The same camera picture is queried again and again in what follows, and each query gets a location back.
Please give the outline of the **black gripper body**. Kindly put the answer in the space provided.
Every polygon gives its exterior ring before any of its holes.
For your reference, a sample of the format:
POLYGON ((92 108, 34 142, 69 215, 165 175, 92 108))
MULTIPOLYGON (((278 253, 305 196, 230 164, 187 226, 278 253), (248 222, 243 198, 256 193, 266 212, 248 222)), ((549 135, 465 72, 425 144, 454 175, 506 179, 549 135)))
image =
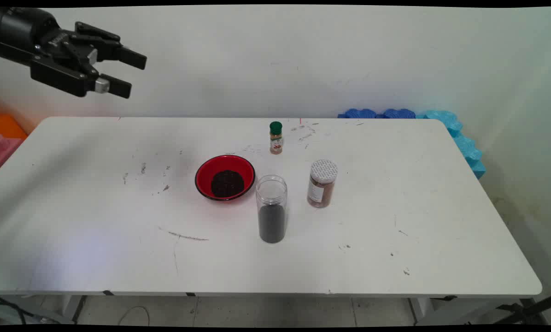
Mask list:
POLYGON ((72 34, 42 9, 0 7, 0 57, 29 66, 32 75, 90 74, 72 34))

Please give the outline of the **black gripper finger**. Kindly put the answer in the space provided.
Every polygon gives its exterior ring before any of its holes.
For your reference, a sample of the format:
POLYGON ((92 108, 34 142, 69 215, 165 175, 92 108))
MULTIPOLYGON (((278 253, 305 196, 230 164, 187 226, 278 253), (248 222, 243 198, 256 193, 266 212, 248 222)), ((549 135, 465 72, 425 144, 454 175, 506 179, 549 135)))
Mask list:
POLYGON ((95 70, 94 64, 103 61, 119 61, 141 70, 146 67, 147 57, 125 47, 113 32, 82 22, 76 22, 73 31, 61 32, 61 61, 74 70, 95 70))
POLYGON ((31 78, 52 88, 76 97, 85 97, 89 92, 110 93, 130 98, 132 84, 119 78, 88 70, 87 73, 67 69, 46 57, 35 57, 30 63, 31 78))

